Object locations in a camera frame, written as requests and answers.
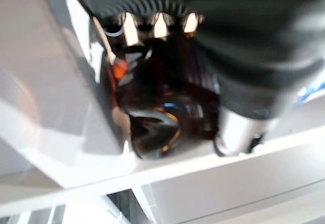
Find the blue light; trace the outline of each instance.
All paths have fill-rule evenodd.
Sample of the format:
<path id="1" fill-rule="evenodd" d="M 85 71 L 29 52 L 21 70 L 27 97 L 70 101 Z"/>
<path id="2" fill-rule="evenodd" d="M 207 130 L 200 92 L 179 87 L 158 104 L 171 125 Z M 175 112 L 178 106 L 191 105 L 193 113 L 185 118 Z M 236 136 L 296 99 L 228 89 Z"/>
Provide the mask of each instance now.
<path id="1" fill-rule="evenodd" d="M 176 107 L 174 103 L 164 103 L 164 107 Z"/>

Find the silver metal part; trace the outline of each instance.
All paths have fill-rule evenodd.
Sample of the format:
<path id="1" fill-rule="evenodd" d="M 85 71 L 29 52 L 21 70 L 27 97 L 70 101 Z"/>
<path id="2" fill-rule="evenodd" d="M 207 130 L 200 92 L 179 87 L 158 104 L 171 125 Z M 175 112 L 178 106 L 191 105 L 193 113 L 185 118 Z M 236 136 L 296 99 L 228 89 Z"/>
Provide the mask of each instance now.
<path id="1" fill-rule="evenodd" d="M 221 107 L 216 150 L 225 156 L 248 153 L 253 140 L 259 139 L 277 122 L 277 118 L 269 120 L 247 118 Z"/>

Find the white surface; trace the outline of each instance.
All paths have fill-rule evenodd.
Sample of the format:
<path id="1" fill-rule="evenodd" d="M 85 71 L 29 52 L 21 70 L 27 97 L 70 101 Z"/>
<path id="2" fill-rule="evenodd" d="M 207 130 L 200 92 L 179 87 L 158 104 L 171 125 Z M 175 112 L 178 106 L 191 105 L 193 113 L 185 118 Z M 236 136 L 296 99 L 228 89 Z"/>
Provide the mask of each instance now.
<path id="1" fill-rule="evenodd" d="M 151 221 L 151 223 L 156 224 L 157 217 L 154 216 L 152 213 L 152 207 L 155 205 L 155 201 L 150 201 L 150 197 L 152 196 L 152 193 L 148 189 L 147 191 L 143 191 L 143 187 L 136 186 L 132 188 L 132 192 L 137 198 L 143 212 L 146 214 L 147 218 Z"/>
<path id="2" fill-rule="evenodd" d="M 33 165 L 0 138 L 0 176 L 33 169 Z"/>
<path id="3" fill-rule="evenodd" d="M 223 184 L 223 187 L 226 187 L 228 190 L 228 192 L 224 192 L 225 194 L 235 193 L 239 189 L 244 191 L 242 188 L 238 188 L 240 183 L 236 186 L 233 182 L 236 175 L 238 177 L 245 177 L 245 175 L 241 175 L 244 174 L 243 170 L 250 172 L 244 181 L 247 188 L 252 186 L 250 184 L 261 183 L 265 179 L 267 179 L 266 181 L 273 180 L 273 183 L 277 185 L 268 184 L 267 191 L 265 188 L 259 188 L 261 185 L 258 185 L 248 193 L 253 194 L 255 199 L 259 199 L 265 195 L 279 194 L 295 187 L 301 187 L 325 179 L 325 172 L 323 170 L 325 166 L 324 139 L 325 126 L 270 141 L 270 145 L 266 149 L 269 149 L 270 152 L 273 151 L 273 153 L 264 152 L 244 155 L 242 157 L 219 158 L 211 152 L 209 147 L 202 147 L 202 151 L 196 151 L 198 154 L 196 157 L 188 158 L 189 154 L 184 154 L 173 159 L 152 163 L 139 162 L 135 170 L 129 175 L 70 189 L 61 189 L 37 170 L 26 172 L 25 174 L 2 177 L 0 178 L 0 216 L 61 205 L 72 200 L 91 199 L 93 196 L 115 193 L 177 176 L 185 175 L 185 177 L 191 177 L 189 173 L 193 172 L 201 171 L 201 174 L 205 174 L 207 171 L 202 170 L 207 169 L 210 169 L 210 174 L 216 174 L 216 176 L 220 176 L 223 180 L 220 182 L 219 178 L 212 178 L 209 184 L 215 186 Z M 299 167 L 299 170 L 294 171 L 293 169 L 297 167 Z M 197 188 L 198 186 L 196 186 L 195 181 L 185 183 L 186 186 L 194 187 L 196 189 L 195 191 L 197 189 L 211 189 L 211 187 L 205 187 L 204 184 Z M 160 192 L 161 195 L 164 195 L 165 199 L 168 196 L 169 198 L 171 197 L 167 193 L 167 189 Z M 229 196 L 224 198 L 230 202 L 232 201 L 231 205 L 237 204 L 236 195 L 233 195 L 232 198 L 229 198 Z M 252 197 L 241 195 L 238 198 L 242 202 L 245 202 L 249 201 L 249 198 Z M 192 204 L 191 202 L 186 202 L 186 200 L 183 201 L 187 205 Z M 157 207 L 159 212 L 164 211 L 164 209 L 166 210 L 166 206 L 161 206 L 161 202 L 157 203 Z M 196 213 L 190 209 L 184 209 L 183 211 L 186 211 L 186 213 L 189 211 L 192 214 Z M 175 218 L 175 215 L 178 216 L 179 212 L 174 214 L 170 213 L 169 215 L 171 215 L 170 218 Z"/>
<path id="4" fill-rule="evenodd" d="M 316 221 L 325 217 L 324 198 L 325 181 L 322 181 L 276 197 L 184 223 L 321 224 L 323 221 Z"/>
<path id="5" fill-rule="evenodd" d="M 64 187 L 131 172 L 45 0 L 0 12 L 0 139 Z"/>
<path id="6" fill-rule="evenodd" d="M 87 201 L 69 202 L 66 204 L 62 224 L 130 224 L 125 217 L 116 218 L 111 213 L 111 208 L 114 207 L 116 208 L 113 203 L 103 202 L 99 197 Z"/>
<path id="7" fill-rule="evenodd" d="M 89 16 L 78 0 L 66 0 L 70 20 L 84 56 L 90 63 Z"/>
<path id="8" fill-rule="evenodd" d="M 28 224 L 31 212 L 25 211 L 20 215 L 11 216 L 8 224 Z"/>

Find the dark fabric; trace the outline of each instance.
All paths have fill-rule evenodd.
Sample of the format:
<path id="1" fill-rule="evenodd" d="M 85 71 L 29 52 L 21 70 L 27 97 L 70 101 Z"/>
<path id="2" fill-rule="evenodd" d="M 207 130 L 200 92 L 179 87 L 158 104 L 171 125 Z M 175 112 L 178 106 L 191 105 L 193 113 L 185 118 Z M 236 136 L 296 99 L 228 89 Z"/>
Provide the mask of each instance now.
<path id="1" fill-rule="evenodd" d="M 196 34 L 202 60 L 219 73 L 224 105 L 249 117 L 254 110 L 275 117 L 288 104 L 288 91 L 294 94 L 323 66 L 325 0 L 84 0 L 84 5 L 100 20 L 119 12 L 202 14 Z M 236 97 L 236 88 L 245 92 Z"/>

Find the white shelf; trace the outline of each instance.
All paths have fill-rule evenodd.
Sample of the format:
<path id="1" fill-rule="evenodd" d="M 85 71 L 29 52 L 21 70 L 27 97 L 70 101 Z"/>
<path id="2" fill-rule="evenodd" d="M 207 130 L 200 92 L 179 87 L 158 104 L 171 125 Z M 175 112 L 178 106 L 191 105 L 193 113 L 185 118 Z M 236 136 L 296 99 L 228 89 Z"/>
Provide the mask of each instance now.
<path id="1" fill-rule="evenodd" d="M 288 158 L 310 155 L 316 166 L 325 165 L 325 126 L 283 137 L 266 143 L 265 152 L 237 157 L 219 158 L 208 145 L 202 146 L 196 157 L 187 158 L 186 154 L 156 162 L 139 161 L 134 171 L 128 175 L 88 184 L 81 187 L 62 189 L 38 170 L 0 178 L 0 216 L 17 214 L 26 210 L 62 205 L 75 200 L 86 200 L 93 196 L 115 193 L 152 182 L 212 169 L 229 164 L 240 164 L 253 158 L 270 154 L 287 155 Z M 319 171 L 318 179 L 325 179 Z"/>
<path id="2" fill-rule="evenodd" d="M 295 189 L 272 198 L 215 213 L 186 224 L 288 224 L 324 223 L 325 181 Z"/>

